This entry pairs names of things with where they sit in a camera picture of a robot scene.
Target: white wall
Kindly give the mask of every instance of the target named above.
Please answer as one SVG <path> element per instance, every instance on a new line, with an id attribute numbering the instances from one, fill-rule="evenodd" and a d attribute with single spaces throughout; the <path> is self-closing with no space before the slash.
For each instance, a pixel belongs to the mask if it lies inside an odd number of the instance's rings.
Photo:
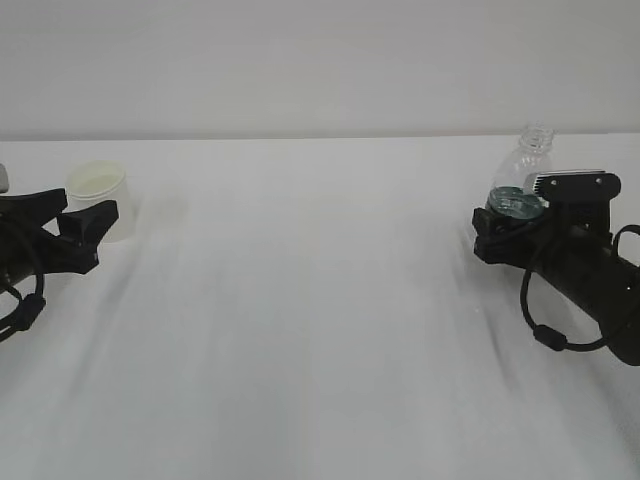
<path id="1" fill-rule="evenodd" d="M 0 139 L 640 130 L 638 0 L 0 0 Z"/>

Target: black cable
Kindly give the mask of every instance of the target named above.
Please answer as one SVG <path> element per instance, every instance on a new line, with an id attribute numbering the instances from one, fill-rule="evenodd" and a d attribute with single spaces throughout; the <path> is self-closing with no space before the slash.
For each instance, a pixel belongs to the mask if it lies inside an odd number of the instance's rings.
<path id="1" fill-rule="evenodd" d="M 627 225 L 622 228 L 614 237 L 611 255 L 614 258 L 618 257 L 618 244 L 620 243 L 620 236 L 624 232 L 633 232 L 637 235 L 640 235 L 640 226 L 639 225 Z M 553 238 L 549 241 L 543 243 L 538 247 L 536 252 L 531 257 L 531 261 L 524 272 L 524 276 L 522 277 L 522 286 L 520 287 L 520 308 L 522 309 L 522 316 L 524 317 L 527 325 L 533 330 L 533 335 L 542 344 L 547 347 L 555 350 L 557 352 L 562 350 L 570 350 L 573 352 L 593 352 L 594 350 L 598 350 L 599 348 L 607 346 L 611 340 L 613 340 L 616 336 L 618 336 L 622 331 L 629 325 L 634 318 L 631 316 L 640 308 L 640 299 L 636 301 L 629 310 L 622 316 L 622 320 L 616 324 L 616 326 L 609 331 L 606 335 L 602 335 L 597 340 L 589 343 L 571 343 L 567 340 L 567 337 L 561 332 L 549 327 L 548 325 L 539 325 L 537 324 L 533 318 L 531 317 L 531 313 L 529 312 L 529 301 L 527 300 L 527 294 L 529 292 L 529 282 L 531 281 L 531 275 L 533 274 L 533 270 L 538 263 L 538 259 L 540 255 L 544 252 L 544 250 L 553 242 Z"/>
<path id="2" fill-rule="evenodd" d="M 22 231 L 7 221 L 0 218 L 0 229 L 9 233 L 11 237 L 25 250 L 36 277 L 36 286 L 33 293 L 22 298 L 22 294 L 11 285 L 5 285 L 5 290 L 18 300 L 18 305 L 2 319 L 0 319 L 0 342 L 6 340 L 18 331 L 28 330 L 36 317 L 44 308 L 46 302 L 44 293 L 44 267 L 33 245 Z"/>

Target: white cup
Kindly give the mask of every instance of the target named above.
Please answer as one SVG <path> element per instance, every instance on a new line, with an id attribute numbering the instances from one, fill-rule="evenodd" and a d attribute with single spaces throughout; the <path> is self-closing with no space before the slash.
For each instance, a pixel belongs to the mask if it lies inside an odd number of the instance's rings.
<path id="1" fill-rule="evenodd" d="M 133 233 L 133 206 L 127 174 L 119 163 L 98 161 L 76 168 L 67 177 L 66 190 L 73 210 L 82 210 L 104 200 L 116 201 L 118 220 L 105 235 L 104 242 L 117 242 Z"/>

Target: plastic bottle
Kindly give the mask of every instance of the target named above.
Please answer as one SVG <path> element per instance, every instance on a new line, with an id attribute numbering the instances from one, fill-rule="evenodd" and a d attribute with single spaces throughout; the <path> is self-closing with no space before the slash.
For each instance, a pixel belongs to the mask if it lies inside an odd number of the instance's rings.
<path id="1" fill-rule="evenodd" d="M 552 170 L 549 151 L 554 131 L 541 125 L 529 125 L 522 132 L 519 146 L 498 169 L 488 205 L 494 211 L 520 220 L 541 215 L 544 200 L 533 192 L 524 191 L 525 179 L 532 173 Z"/>

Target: white table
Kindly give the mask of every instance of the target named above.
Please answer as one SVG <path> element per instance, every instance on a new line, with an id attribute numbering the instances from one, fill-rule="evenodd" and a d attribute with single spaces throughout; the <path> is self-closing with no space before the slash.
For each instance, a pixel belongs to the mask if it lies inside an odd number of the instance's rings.
<path id="1" fill-rule="evenodd" d="M 637 479 L 640 370 L 535 343 L 521 273 L 471 252 L 514 145 L 0 143 L 11 193 L 115 159 L 138 202 L 135 237 L 49 277 L 0 345 L 1 478 Z M 621 176 L 614 228 L 640 222 L 640 135 L 555 145 L 558 167 Z M 538 319 L 597 334 L 532 287 Z"/>

